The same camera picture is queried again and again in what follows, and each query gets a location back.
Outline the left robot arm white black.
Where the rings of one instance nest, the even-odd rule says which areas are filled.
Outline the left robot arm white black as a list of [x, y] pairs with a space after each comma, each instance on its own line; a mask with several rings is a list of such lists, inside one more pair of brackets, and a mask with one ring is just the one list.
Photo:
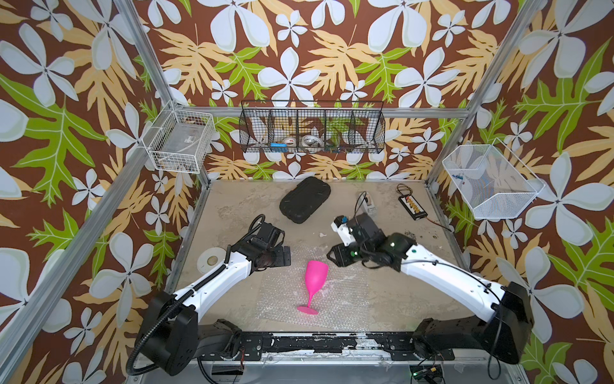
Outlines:
[[203, 358], [233, 360], [244, 350], [243, 331], [219, 319], [200, 321], [230, 288], [256, 272], [291, 265], [291, 250], [284, 244], [265, 249], [259, 240], [228, 246], [223, 261], [194, 283], [150, 301], [134, 350], [126, 363], [130, 376], [161, 369], [175, 376], [191, 361]]

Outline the pink plastic wine glass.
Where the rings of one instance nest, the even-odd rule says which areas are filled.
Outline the pink plastic wine glass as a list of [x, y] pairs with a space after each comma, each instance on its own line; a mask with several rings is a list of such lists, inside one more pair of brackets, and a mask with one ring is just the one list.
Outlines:
[[308, 292], [308, 303], [297, 309], [306, 315], [317, 315], [318, 311], [312, 307], [313, 298], [326, 284], [329, 266], [324, 262], [309, 261], [305, 270], [305, 287]]

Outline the clear bubble wrap sheet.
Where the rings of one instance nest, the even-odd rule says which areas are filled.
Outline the clear bubble wrap sheet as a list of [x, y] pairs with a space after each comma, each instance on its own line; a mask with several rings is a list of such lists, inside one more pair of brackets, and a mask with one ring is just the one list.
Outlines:
[[[340, 268], [327, 259], [325, 246], [291, 248], [292, 264], [265, 272], [255, 314], [258, 318], [315, 330], [366, 331], [369, 329], [368, 274], [352, 265]], [[307, 315], [297, 307], [308, 302], [305, 272], [308, 262], [324, 262], [329, 267], [323, 288], [313, 297], [317, 315]]]

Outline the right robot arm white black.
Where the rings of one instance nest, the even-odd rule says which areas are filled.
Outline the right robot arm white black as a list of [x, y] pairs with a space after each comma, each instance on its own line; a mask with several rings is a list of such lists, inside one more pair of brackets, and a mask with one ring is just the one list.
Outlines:
[[406, 235], [367, 235], [359, 229], [335, 227], [342, 240], [327, 257], [339, 267], [372, 261], [417, 278], [447, 294], [471, 311], [451, 320], [424, 319], [411, 343], [423, 358], [441, 350], [478, 349], [508, 364], [518, 364], [530, 339], [534, 317], [529, 296], [518, 283], [506, 286], [469, 273], [436, 256]]

